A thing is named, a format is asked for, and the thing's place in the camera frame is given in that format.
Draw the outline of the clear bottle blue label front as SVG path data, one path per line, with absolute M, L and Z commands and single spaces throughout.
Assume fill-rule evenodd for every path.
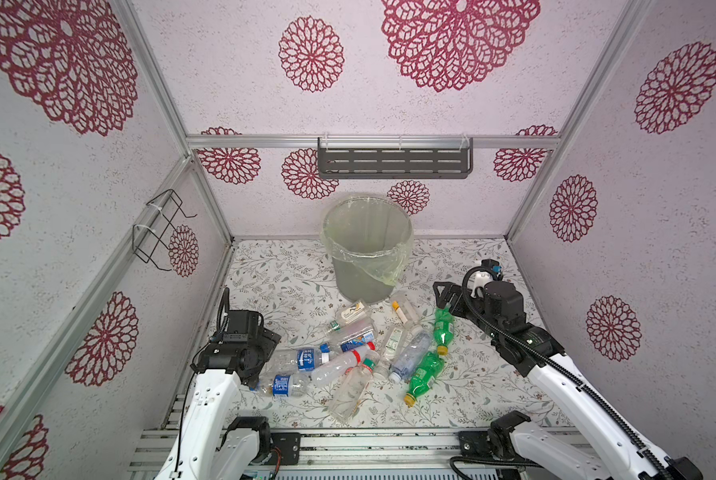
M 269 397 L 301 397 L 310 384 L 310 376 L 305 373 L 266 374 L 260 378 L 255 392 Z

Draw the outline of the clear bottle blue label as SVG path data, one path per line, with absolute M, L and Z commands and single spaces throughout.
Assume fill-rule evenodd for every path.
M 302 346 L 276 350 L 266 363 L 268 372 L 273 374 L 291 374 L 311 372 L 330 360 L 328 346 Z
M 269 397 L 301 397 L 310 384 L 310 376 L 305 373 L 266 374 L 260 378 L 255 392 Z

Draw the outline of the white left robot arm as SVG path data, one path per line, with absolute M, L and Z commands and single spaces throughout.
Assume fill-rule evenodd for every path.
M 158 479 L 242 479 L 249 466 L 270 458 L 266 418 L 238 417 L 229 427 L 224 419 L 242 388 L 257 386 L 279 341 L 259 312 L 218 314 L 216 330 L 191 362 L 194 388 Z

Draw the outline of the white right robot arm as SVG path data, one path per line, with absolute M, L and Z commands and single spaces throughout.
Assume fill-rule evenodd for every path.
M 590 445 L 586 453 L 521 412 L 511 411 L 478 434 L 460 435 L 460 459 L 512 477 L 543 468 L 559 479 L 700 479 L 686 457 L 670 457 L 637 431 L 584 378 L 562 345 L 528 322 L 524 299 L 505 281 L 433 285 L 438 307 L 482 330 L 499 356 L 541 389 Z

